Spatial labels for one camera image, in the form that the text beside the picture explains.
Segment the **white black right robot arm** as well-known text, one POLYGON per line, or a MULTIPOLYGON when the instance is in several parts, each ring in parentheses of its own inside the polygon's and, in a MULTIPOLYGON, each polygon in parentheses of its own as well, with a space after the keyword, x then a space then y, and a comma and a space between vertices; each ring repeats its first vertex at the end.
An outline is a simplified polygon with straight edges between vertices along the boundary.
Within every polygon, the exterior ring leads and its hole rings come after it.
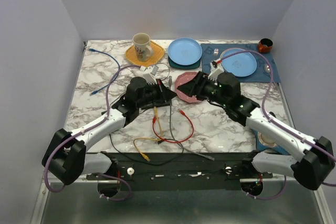
POLYGON ((309 190, 317 190, 334 169, 332 144, 327 138, 300 133, 272 116, 262 105, 241 94, 240 82, 232 73, 221 73, 213 81, 198 72, 177 89, 188 97, 217 103, 231 120, 270 137, 287 151, 287 155, 254 152, 241 165, 246 177, 281 174, 295 178, 309 190))

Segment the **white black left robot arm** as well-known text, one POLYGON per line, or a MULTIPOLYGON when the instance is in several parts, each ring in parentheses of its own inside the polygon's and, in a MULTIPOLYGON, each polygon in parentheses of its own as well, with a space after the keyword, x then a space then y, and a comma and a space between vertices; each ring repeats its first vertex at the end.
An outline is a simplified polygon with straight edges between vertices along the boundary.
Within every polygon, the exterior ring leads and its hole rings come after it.
POLYGON ((64 185, 72 184, 79 176, 99 173, 104 179, 116 175, 116 166, 107 155, 88 154, 87 151, 107 135, 133 122, 142 107, 169 102, 177 94, 160 79, 149 84, 142 77, 134 77, 126 93, 115 104, 109 105, 105 114, 70 132, 58 130, 42 160, 44 174, 52 173, 64 185))

